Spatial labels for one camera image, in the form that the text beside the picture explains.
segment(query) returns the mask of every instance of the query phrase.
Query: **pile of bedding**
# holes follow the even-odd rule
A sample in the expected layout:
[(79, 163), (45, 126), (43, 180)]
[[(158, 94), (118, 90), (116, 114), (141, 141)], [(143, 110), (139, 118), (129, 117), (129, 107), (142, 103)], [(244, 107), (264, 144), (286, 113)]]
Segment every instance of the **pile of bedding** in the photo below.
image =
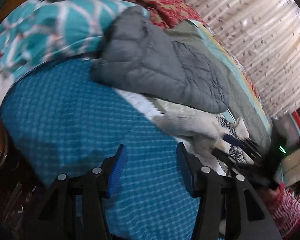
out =
[[(178, 142), (204, 158), (202, 138), (215, 146), (224, 132), (269, 143), (242, 72), (184, 8), (194, 17), (175, 16), (163, 32), (148, 20), (152, 10), (128, 1), (29, 0), (0, 25), (0, 114), (14, 144), (46, 186), (59, 173), (86, 173), (124, 144), (121, 186), (104, 208), (111, 233), (126, 239), (191, 238), (199, 200), (184, 188)], [(243, 119), (229, 123), (227, 108)], [(156, 120), (171, 110), (212, 125), (161, 132)]]

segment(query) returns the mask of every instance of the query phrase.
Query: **teal patterned pillow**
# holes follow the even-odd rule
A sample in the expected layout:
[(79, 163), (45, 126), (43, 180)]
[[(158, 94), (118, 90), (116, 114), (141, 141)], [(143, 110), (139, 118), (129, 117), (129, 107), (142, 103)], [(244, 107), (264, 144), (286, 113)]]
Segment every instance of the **teal patterned pillow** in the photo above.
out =
[[(93, 52), (104, 32), (134, 3), (119, 0), (28, 0), (0, 24), (0, 69), (18, 80), (52, 59)], [(143, 8), (145, 17), (149, 12)]]

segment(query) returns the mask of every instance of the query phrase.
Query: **bed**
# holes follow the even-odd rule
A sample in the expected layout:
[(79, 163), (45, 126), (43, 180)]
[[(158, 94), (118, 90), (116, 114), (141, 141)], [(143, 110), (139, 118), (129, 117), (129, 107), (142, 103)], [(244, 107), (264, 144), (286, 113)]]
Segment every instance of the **bed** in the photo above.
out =
[[(121, 186), (113, 198), (103, 203), (110, 232), (125, 239), (190, 239), (199, 200), (191, 198), (184, 188), (176, 145), (182, 141), (191, 151), (191, 144), (184, 138), (162, 133), (153, 117), (169, 110), (200, 110), (91, 81), (90, 67), (96, 48), (103, 46), (105, 31), (134, 4), (118, 0), (56, 3), (29, 0), (0, 25), (0, 64), (6, 66), (0, 68), (0, 116), (15, 146), (44, 185), (49, 186), (60, 173), (70, 177), (84, 174), (124, 144), (128, 160)], [(91, 43), (85, 49), (78, 49), (78, 43), (73, 41), (78, 39), (73, 31), (82, 26), (78, 14), (72, 15), (77, 22), (69, 21), (67, 54), (53, 47), (54, 40), (49, 36), (37, 33), (34, 40), (26, 43), (26, 49), (25, 43), (18, 43), (23, 37), (13, 30), (15, 26), (21, 28), (24, 19), (35, 16), (36, 24), (50, 26), (60, 12), (53, 9), (66, 6), (87, 18), (86, 12), (96, 12), (91, 10), (91, 3), (102, 15), (102, 30), (89, 39)], [(49, 12), (49, 17), (39, 19), (40, 11)], [(151, 17), (149, 10), (143, 12), (145, 17)], [(22, 26), (25, 32), (32, 27), (30, 23)], [(218, 66), (230, 96), (229, 109), (218, 116), (224, 117), (225, 122), (242, 117), (250, 138), (266, 147), (271, 130), (267, 116), (244, 70), (218, 43), (213, 31), (199, 19), (183, 18), (166, 33), (172, 40), (196, 47)], [(52, 47), (38, 48), (42, 39)], [(225, 174), (221, 167), (218, 173)]]

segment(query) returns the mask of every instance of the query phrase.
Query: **white curtain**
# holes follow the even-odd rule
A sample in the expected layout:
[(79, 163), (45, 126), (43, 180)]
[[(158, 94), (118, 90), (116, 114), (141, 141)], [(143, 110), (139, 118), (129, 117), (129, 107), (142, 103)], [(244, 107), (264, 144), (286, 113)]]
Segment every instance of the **white curtain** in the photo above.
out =
[(183, 0), (243, 65), (266, 111), (300, 107), (300, 9), (294, 0)]

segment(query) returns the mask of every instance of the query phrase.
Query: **green led light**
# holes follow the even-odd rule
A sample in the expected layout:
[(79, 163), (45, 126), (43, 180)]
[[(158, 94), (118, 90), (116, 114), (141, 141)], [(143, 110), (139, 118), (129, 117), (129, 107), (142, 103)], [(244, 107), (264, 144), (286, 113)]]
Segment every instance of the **green led light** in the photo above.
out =
[(281, 145), (279, 146), (279, 148), (284, 154), (286, 154), (286, 151), (281, 147)]

